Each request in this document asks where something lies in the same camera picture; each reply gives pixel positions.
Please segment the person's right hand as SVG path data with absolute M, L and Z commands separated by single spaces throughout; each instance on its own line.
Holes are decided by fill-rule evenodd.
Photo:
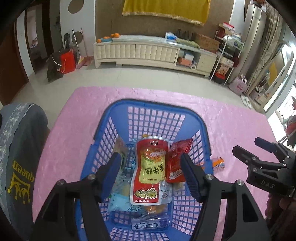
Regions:
M 268 223 L 273 223 L 277 210 L 287 211 L 287 214 L 281 221 L 282 224 L 295 224 L 295 197 L 282 197 L 275 194 L 268 194 L 265 216 Z

